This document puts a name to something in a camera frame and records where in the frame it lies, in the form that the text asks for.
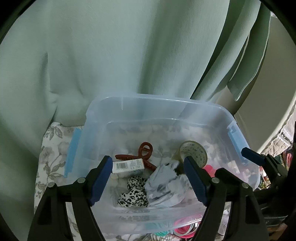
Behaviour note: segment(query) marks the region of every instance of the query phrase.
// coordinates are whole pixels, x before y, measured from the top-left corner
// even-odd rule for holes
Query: roll of packing tape
[[[185,141],[181,144],[177,153],[177,159],[184,163],[184,159],[187,156],[192,156],[200,168],[205,167],[207,164],[207,152],[201,144],[195,141]]]

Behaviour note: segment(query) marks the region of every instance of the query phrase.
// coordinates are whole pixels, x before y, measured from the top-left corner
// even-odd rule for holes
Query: metal bolt
[[[243,187],[243,188],[248,188],[248,187],[249,187],[249,184],[247,184],[247,183],[242,183],[242,187]]]
[[[85,182],[85,178],[84,177],[80,177],[77,179],[78,183],[84,183]]]
[[[217,178],[217,177],[213,177],[213,178],[212,178],[212,182],[213,182],[213,183],[219,183],[220,180],[219,180],[219,178]]]
[[[52,188],[54,185],[55,185],[54,182],[50,182],[47,186],[48,186],[49,188]]]

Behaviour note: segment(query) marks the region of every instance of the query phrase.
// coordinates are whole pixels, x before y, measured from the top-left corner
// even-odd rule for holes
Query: barcode
[[[127,163],[123,162],[123,163],[116,163],[116,169],[127,169],[128,165]]]

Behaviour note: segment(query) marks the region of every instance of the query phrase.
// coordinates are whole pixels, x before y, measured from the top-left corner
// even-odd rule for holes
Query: leopard print fabric
[[[148,201],[144,185],[147,179],[134,176],[128,179],[128,193],[119,195],[117,203],[122,207],[147,207]]]

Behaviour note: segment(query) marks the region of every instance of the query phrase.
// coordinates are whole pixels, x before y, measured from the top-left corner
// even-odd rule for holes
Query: clear plastic container
[[[181,143],[200,143],[208,155],[207,164],[224,167],[255,189],[259,167],[243,158],[249,147],[233,116],[223,107],[195,100],[133,94],[96,98],[86,113],[67,183],[97,167],[105,155],[138,153],[142,142],[150,142],[150,161],[169,161]],[[114,234],[154,233],[191,224],[202,217],[205,206],[189,190],[185,199],[168,208],[117,205],[118,195],[127,192],[125,179],[109,178],[101,200],[91,209],[102,232]]]

